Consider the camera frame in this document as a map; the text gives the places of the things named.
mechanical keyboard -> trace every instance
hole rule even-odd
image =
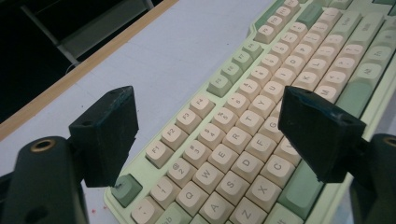
[[[331,222],[352,177],[317,181],[277,128],[283,90],[314,91],[370,139],[396,89],[395,5],[275,0],[106,189],[107,207],[120,223]]]

